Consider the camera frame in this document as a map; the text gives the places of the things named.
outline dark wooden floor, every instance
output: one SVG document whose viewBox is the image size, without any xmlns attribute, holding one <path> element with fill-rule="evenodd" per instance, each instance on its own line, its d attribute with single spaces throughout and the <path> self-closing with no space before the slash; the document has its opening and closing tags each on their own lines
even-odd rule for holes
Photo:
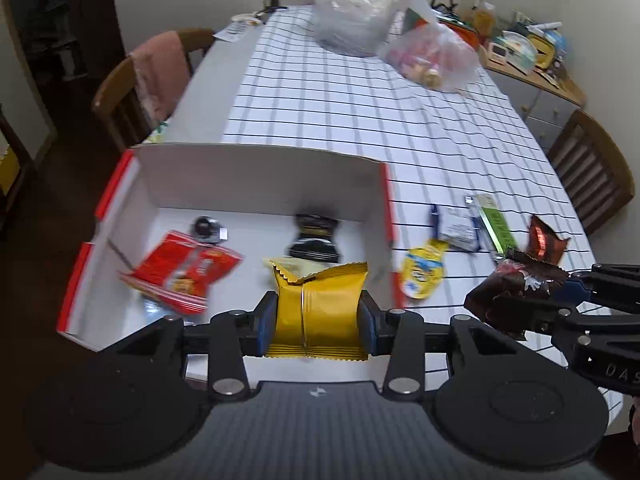
<svg viewBox="0 0 640 480">
<path fill-rule="evenodd" d="M 22 429 L 28 393 L 44 378 L 90 352 L 55 332 L 66 282 L 83 241 L 94 234 L 93 211 L 118 153 L 89 104 L 97 84 L 79 80 L 43 92 L 58 140 L 23 190 L 0 233 L 2 390 L 0 478 L 22 479 L 40 460 Z M 596 463 L 615 479 L 639 479 L 626 434 L 606 437 Z"/>
</svg>

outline gray ribbed panel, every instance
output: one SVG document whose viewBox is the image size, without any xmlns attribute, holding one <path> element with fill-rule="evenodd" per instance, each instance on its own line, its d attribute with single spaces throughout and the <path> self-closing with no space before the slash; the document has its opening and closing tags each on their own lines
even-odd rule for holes
<svg viewBox="0 0 640 480">
<path fill-rule="evenodd" d="M 326 393 L 313 396 L 317 387 Z M 260 394 L 247 402 L 216 407 L 187 446 L 153 465 L 116 474 L 46 465 L 32 476 L 32 480 L 604 478 L 588 463 L 544 474 L 482 464 L 447 443 L 419 406 L 385 400 L 372 383 L 265 383 Z"/>
</svg>

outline cardboard box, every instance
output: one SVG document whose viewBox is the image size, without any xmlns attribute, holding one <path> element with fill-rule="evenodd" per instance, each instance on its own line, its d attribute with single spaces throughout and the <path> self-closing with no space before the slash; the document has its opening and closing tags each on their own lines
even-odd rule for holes
<svg viewBox="0 0 640 480">
<path fill-rule="evenodd" d="M 366 289 L 392 308 L 393 224 L 383 162 L 325 150 L 236 144 L 145 144 L 123 155 L 96 210 L 94 239 L 78 255 L 58 331 L 98 351 L 158 319 L 159 311 L 118 279 L 140 264 L 169 230 L 189 232 L 206 214 L 228 229 L 225 246 L 244 260 L 209 291 L 208 311 L 253 310 L 275 290 L 263 258 L 282 256 L 296 238 L 296 213 L 340 220 L 334 241 L 342 263 L 366 261 Z M 387 358 L 342 362 L 249 358 L 260 380 L 382 382 Z M 188 378 L 206 378 L 206 356 L 190 358 Z"/>
</svg>

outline metal screw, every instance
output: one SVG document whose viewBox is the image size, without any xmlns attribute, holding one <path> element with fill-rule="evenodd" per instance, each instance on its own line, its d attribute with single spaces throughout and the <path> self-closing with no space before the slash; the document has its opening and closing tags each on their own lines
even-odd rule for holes
<svg viewBox="0 0 640 480">
<path fill-rule="evenodd" d="M 420 383 L 411 377 L 396 377 L 389 381 L 389 389 L 397 394 L 412 394 L 420 388 Z"/>
<path fill-rule="evenodd" d="M 213 390 L 220 395 L 235 395 L 244 390 L 244 383 L 238 379 L 219 379 L 212 386 Z"/>
</svg>

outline wooden chair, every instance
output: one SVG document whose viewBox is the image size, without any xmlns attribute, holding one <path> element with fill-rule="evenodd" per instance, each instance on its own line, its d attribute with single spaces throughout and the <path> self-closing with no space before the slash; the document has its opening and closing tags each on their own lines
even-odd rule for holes
<svg viewBox="0 0 640 480">
<path fill-rule="evenodd" d="M 9 147 L 11 147 L 11 150 L 14 152 L 15 158 L 18 160 L 18 164 L 20 165 L 20 169 L 18 170 L 18 173 L 6 195 L 0 187 L 0 229 L 2 229 L 9 209 L 11 209 L 20 188 L 25 183 L 30 171 L 33 169 L 33 161 L 31 160 L 29 152 L 24 147 L 24 144 L 18 135 L 16 135 L 14 129 L 9 125 L 2 113 L 2 104 L 0 104 L 0 132 L 4 135 L 6 142 L 9 144 Z"/>
<path fill-rule="evenodd" d="M 635 195 L 624 156 L 604 128 L 581 110 L 571 116 L 548 159 L 588 235 Z"/>
<path fill-rule="evenodd" d="M 191 75 L 193 66 L 189 53 L 201 50 L 204 56 L 214 43 L 210 28 L 187 28 L 178 31 Z M 151 127 L 145 119 L 135 91 L 136 72 L 133 61 L 126 57 L 102 82 L 95 94 L 92 109 L 113 137 L 118 149 L 142 142 Z"/>
</svg>

